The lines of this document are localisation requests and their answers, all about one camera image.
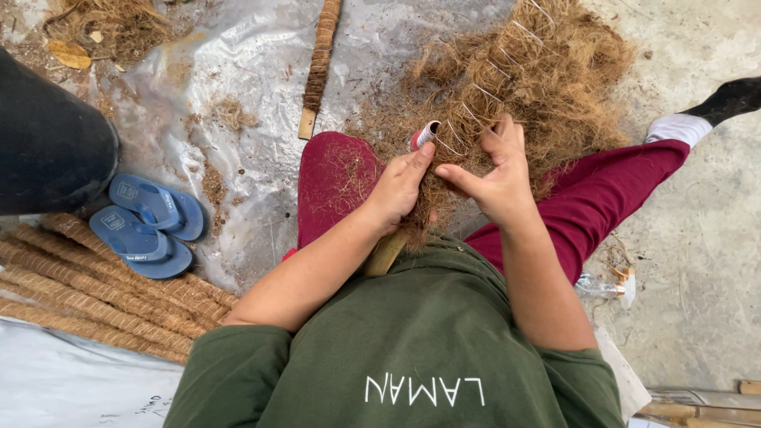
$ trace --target white sock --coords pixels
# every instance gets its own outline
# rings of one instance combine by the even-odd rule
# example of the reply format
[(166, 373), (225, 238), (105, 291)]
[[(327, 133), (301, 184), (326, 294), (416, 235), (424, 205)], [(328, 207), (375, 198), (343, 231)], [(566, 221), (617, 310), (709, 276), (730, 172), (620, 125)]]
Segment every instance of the white sock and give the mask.
[(648, 128), (648, 137), (645, 144), (665, 139), (678, 139), (695, 147), (713, 127), (702, 117), (690, 116), (689, 114), (674, 113), (656, 119)]

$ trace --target green t-shirt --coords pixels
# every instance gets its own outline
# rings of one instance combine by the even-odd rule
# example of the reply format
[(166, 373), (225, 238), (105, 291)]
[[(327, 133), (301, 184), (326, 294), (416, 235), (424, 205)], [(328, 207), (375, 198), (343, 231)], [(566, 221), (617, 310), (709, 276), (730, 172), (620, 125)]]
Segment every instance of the green t-shirt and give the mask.
[(501, 274), (438, 239), (356, 276), (291, 339), (228, 326), (193, 344), (164, 428), (621, 427), (600, 351), (531, 345)]

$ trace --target leg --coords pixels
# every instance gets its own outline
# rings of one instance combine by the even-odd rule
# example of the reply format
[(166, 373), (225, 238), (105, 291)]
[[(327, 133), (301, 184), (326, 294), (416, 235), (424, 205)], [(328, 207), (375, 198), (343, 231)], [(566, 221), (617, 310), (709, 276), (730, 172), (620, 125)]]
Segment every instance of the leg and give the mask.
[(359, 207), (381, 170), (382, 164), (363, 139), (335, 132), (312, 137), (298, 172), (298, 249)]
[[(560, 264), (571, 283), (597, 246), (684, 163), (689, 145), (675, 139), (601, 152), (574, 162), (539, 202)], [(488, 224), (465, 242), (502, 270), (499, 230)]]
[[(550, 198), (537, 207), (568, 280), (576, 283), (602, 240), (682, 166), (705, 134), (727, 119), (757, 110), (761, 77), (724, 83), (700, 105), (655, 120), (646, 144), (587, 156), (557, 177)], [(465, 242), (502, 270), (499, 230), (493, 224)]]

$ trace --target wire spool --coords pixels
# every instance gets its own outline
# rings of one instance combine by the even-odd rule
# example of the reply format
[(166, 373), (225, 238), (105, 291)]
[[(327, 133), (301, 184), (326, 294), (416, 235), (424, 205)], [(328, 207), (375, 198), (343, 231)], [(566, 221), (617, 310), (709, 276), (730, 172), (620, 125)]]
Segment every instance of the wire spool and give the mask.
[(425, 143), (433, 141), (436, 138), (436, 131), (439, 125), (441, 125), (441, 122), (432, 120), (425, 125), (425, 128), (412, 134), (412, 138), (409, 139), (409, 149), (417, 152)]

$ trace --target foot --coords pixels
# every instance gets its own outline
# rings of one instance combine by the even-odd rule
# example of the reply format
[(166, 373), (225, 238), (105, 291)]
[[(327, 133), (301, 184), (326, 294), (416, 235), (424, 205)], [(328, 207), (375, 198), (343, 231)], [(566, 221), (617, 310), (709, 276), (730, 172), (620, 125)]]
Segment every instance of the foot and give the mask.
[(743, 113), (761, 109), (761, 76), (728, 81), (702, 104), (681, 113), (701, 117), (714, 128)]

